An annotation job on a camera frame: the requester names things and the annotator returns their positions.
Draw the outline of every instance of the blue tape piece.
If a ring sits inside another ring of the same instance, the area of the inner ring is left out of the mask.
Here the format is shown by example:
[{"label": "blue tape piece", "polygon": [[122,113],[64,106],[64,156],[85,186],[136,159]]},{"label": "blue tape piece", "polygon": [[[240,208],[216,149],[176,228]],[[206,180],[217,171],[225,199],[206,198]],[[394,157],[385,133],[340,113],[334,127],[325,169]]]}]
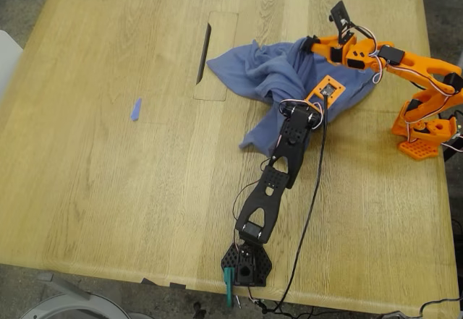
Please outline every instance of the blue tape piece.
[{"label": "blue tape piece", "polygon": [[142,99],[138,98],[137,102],[135,102],[135,105],[133,106],[133,111],[130,114],[130,118],[132,121],[137,121],[138,120],[138,115],[140,114],[140,107],[142,106]]}]

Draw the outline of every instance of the electrical cord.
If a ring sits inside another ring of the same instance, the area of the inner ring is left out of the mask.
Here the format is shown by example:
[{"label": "electrical cord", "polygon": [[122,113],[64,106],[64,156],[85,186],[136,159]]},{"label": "electrical cord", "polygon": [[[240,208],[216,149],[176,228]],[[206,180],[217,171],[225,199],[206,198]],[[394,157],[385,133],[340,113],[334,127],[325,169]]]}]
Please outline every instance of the electrical cord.
[{"label": "electrical cord", "polygon": [[458,226],[459,230],[460,230],[460,234],[463,234],[463,226],[460,224],[460,222],[458,220],[454,219],[454,218],[452,218],[451,222],[455,223]]},{"label": "electrical cord", "polygon": [[302,235],[301,235],[301,238],[299,240],[299,246],[297,247],[297,252],[296,252],[296,257],[294,259],[294,264],[293,264],[293,267],[292,267],[291,277],[289,278],[289,282],[288,282],[288,285],[286,286],[286,290],[283,293],[283,297],[280,299],[277,306],[275,308],[273,308],[273,309],[263,308],[262,309],[263,314],[266,314],[267,312],[275,313],[281,307],[281,305],[284,302],[284,299],[286,298],[286,296],[288,294],[289,288],[291,287],[292,281],[294,279],[294,274],[296,273],[297,261],[299,260],[299,254],[300,254],[300,251],[301,251],[301,248],[302,248],[302,243],[304,242],[305,233],[307,232],[310,217],[312,216],[312,212],[313,212],[313,206],[315,204],[315,199],[317,197],[318,187],[320,186],[321,165],[323,163],[323,153],[325,151],[325,143],[326,143],[326,129],[328,127],[328,97],[327,96],[323,97],[323,105],[324,105],[324,111],[323,112],[325,114],[325,119],[323,120],[323,136],[322,136],[322,140],[321,140],[320,157],[319,157],[319,161],[318,161],[317,179],[315,181],[315,188],[313,190],[312,202],[310,204],[309,213],[308,213],[307,218],[305,220],[304,229],[302,230]]},{"label": "electrical cord", "polygon": [[393,314],[397,314],[399,318],[403,318],[405,316],[408,319],[422,319],[423,312],[425,308],[429,305],[437,305],[438,303],[442,303],[442,302],[456,302],[456,301],[462,301],[462,300],[463,300],[463,292],[462,292],[462,295],[456,299],[437,299],[435,301],[429,301],[429,302],[423,303],[420,307],[420,314],[417,317],[409,317],[408,315],[404,315],[402,312],[396,310],[394,312],[380,314],[378,316],[378,319],[382,318],[384,315],[393,315]]},{"label": "electrical cord", "polygon": [[247,187],[250,187],[251,185],[254,185],[254,184],[258,183],[259,181],[260,181],[260,179],[256,180],[255,182],[246,184],[246,185],[238,192],[238,195],[234,198],[233,207],[231,208],[231,214],[233,214],[234,220],[238,220],[237,216],[236,216],[235,213],[234,213],[234,206],[237,204],[238,197],[241,195],[241,193],[242,193],[243,191],[245,191],[245,189],[246,189]]},{"label": "electrical cord", "polygon": [[419,88],[420,90],[426,90],[423,86],[421,85],[418,85],[416,82],[411,82],[414,86],[416,86],[417,88]]},{"label": "electrical cord", "polygon": [[[263,165],[265,162],[269,161],[269,160],[270,160],[270,158],[266,158],[264,161],[262,161],[262,162],[260,163],[260,170],[261,170],[262,172],[263,172],[262,165]],[[243,191],[245,191],[245,189],[246,189],[247,187],[250,187],[251,185],[254,185],[254,184],[258,183],[259,180],[260,180],[260,179],[256,180],[255,182],[246,184],[246,185],[238,192],[238,195],[234,198],[233,207],[231,208],[231,213],[233,214],[234,220],[238,220],[236,214],[234,213],[234,207],[235,207],[235,205],[237,205],[238,197],[242,194]]]},{"label": "electrical cord", "polygon": [[454,112],[454,116],[457,118],[457,114],[460,114],[461,116],[463,116],[463,111],[459,111],[458,109]]}]

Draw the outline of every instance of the wooden table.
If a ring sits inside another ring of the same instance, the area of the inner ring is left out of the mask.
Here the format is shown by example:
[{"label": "wooden table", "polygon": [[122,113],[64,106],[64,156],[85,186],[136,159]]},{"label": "wooden table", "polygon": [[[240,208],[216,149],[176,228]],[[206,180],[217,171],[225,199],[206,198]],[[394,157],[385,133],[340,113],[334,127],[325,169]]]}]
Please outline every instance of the wooden table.
[{"label": "wooden table", "polygon": [[[207,68],[196,85],[206,24],[213,57],[253,38],[333,34],[337,1],[48,0],[0,106],[0,262],[224,292],[232,201],[264,159],[237,145],[268,107]],[[422,0],[344,2],[380,40],[429,54]],[[389,132],[414,91],[386,75],[328,128],[288,301],[418,315],[423,302],[457,295],[443,161],[413,161]],[[266,245],[273,270],[256,297],[279,299],[286,287],[319,144],[320,132],[285,192]]]}]

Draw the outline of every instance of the blue towel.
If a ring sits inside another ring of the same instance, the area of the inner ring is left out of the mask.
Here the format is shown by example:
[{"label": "blue towel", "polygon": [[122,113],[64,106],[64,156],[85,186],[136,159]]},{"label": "blue towel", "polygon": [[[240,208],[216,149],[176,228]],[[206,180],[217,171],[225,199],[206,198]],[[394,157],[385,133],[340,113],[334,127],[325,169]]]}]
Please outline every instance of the blue towel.
[{"label": "blue towel", "polygon": [[250,45],[233,48],[207,62],[217,77],[236,94],[272,105],[258,125],[245,135],[239,145],[241,149],[252,144],[270,156],[284,121],[284,116],[278,112],[280,101],[306,98],[326,75],[346,87],[331,105],[329,121],[373,89],[373,71],[335,66],[322,56],[306,54],[300,51],[304,39],[260,48],[256,41],[252,41]]}]

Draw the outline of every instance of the black wire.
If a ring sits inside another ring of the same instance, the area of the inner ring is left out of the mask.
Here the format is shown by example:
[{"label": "black wire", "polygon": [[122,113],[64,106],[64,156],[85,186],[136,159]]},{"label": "black wire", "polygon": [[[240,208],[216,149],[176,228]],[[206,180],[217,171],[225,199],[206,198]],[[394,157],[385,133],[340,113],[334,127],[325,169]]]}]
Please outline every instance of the black wire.
[{"label": "black wire", "polygon": [[451,220],[452,223],[455,223],[456,225],[458,225],[459,229],[460,229],[460,234],[463,234],[463,227],[462,225],[460,224],[460,222],[456,219],[452,219]]},{"label": "black wire", "polygon": [[[277,305],[277,304],[278,304],[278,302],[277,302],[277,301],[273,301],[273,302],[275,302],[275,305]],[[281,308],[281,307],[280,307],[280,313],[283,313],[283,308]]]},{"label": "black wire", "polygon": [[262,162],[260,163],[260,170],[261,170],[262,172],[263,172],[262,165],[263,165],[265,162],[267,162],[267,161],[270,161],[270,158],[266,158],[264,161],[262,161]]},{"label": "black wire", "polygon": [[459,111],[458,109],[454,112],[454,116],[456,117],[457,114],[463,116],[463,111]]},{"label": "black wire", "polygon": [[[263,169],[262,169],[262,165],[266,162],[266,161],[269,161],[270,158],[266,158],[264,161],[262,161],[260,163],[260,170],[263,172]],[[238,195],[234,198],[234,202],[233,202],[233,207],[231,208],[231,213],[233,214],[233,218],[234,220],[238,220],[237,216],[234,214],[234,206],[237,205],[237,200],[238,200],[238,197],[241,195],[241,193],[247,188],[247,187],[250,187],[251,185],[259,182],[260,179],[256,180],[255,182],[252,182],[252,183],[249,183],[247,184],[245,187],[243,187],[239,192],[238,192]]]},{"label": "black wire", "polygon": [[457,299],[438,299],[436,301],[429,301],[429,302],[423,303],[423,305],[420,308],[420,316],[419,316],[419,318],[422,318],[422,313],[425,310],[426,306],[428,306],[428,305],[435,305],[435,304],[442,303],[442,302],[461,301],[462,299],[463,299],[463,293],[462,293],[462,296],[458,297]]},{"label": "black wire", "polygon": [[292,314],[290,313],[287,313],[287,312],[283,312],[283,309],[280,307],[280,311],[279,312],[275,312],[274,314],[277,314],[277,315],[284,315],[285,317],[289,317],[291,319],[296,319]]},{"label": "black wire", "polygon": [[301,318],[303,315],[307,315],[307,314],[308,314],[309,316],[306,317],[306,319],[309,319],[309,318],[312,316],[313,310],[314,310],[314,309],[315,309],[315,308],[312,306],[312,309],[310,310],[310,312],[308,312],[308,313],[301,313],[301,314],[299,314],[299,315],[296,317],[296,319],[299,319],[299,318]]},{"label": "black wire", "polygon": [[246,186],[244,186],[244,187],[238,192],[238,195],[234,198],[233,207],[231,208],[231,213],[233,214],[234,220],[238,220],[237,216],[234,215],[234,206],[237,204],[238,197],[241,195],[241,193],[242,193],[247,187],[250,187],[251,185],[253,185],[253,184],[255,184],[255,183],[259,182],[259,181],[260,181],[260,179],[256,180],[255,182],[246,184]]},{"label": "black wire", "polygon": [[325,312],[320,312],[312,315],[313,317],[316,317],[317,315],[324,315],[324,314],[331,314],[331,313],[343,313],[345,312],[344,310],[326,310]]},{"label": "black wire", "polygon": [[328,126],[328,98],[326,96],[323,96],[323,105],[324,105],[323,106],[324,107],[323,108],[323,113],[324,113],[324,115],[323,115],[323,136],[322,136],[322,140],[321,140],[320,158],[318,160],[317,179],[316,179],[316,182],[315,182],[315,189],[313,190],[312,202],[310,204],[309,213],[307,215],[307,219],[305,220],[304,229],[302,230],[302,235],[301,235],[301,238],[299,240],[299,246],[297,247],[296,258],[294,259],[294,264],[292,266],[291,278],[289,278],[288,285],[286,286],[286,290],[284,291],[283,297],[280,299],[280,302],[277,304],[277,306],[275,308],[268,310],[268,312],[275,312],[277,309],[279,309],[281,307],[281,305],[284,302],[284,299],[286,298],[286,296],[288,294],[289,288],[291,287],[292,280],[294,278],[294,274],[296,273],[296,266],[297,266],[297,261],[299,260],[299,254],[300,254],[300,251],[301,251],[302,243],[304,242],[305,233],[307,232],[310,217],[312,216],[313,206],[314,206],[314,203],[315,203],[315,199],[317,197],[318,187],[320,186],[321,165],[323,163],[323,153],[325,151],[325,142],[326,142],[326,129],[327,129],[327,126]]},{"label": "black wire", "polygon": [[426,90],[423,86],[419,86],[416,82],[411,82],[414,86],[419,88],[420,90]]}]

